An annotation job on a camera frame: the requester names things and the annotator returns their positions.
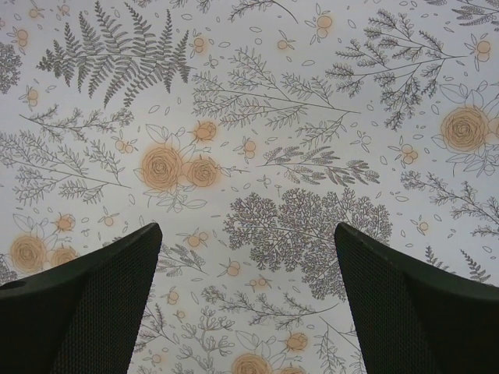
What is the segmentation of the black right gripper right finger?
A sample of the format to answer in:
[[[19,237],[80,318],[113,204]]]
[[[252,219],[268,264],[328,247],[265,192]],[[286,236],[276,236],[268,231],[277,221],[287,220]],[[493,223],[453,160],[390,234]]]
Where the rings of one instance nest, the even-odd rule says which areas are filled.
[[[498,289],[340,223],[334,241],[368,373],[496,373]]]

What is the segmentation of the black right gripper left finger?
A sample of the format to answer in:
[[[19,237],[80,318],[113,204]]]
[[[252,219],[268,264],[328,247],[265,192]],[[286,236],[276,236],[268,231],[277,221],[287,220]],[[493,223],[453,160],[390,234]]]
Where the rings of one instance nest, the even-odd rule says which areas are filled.
[[[156,223],[1,287],[3,373],[126,373],[154,278]]]

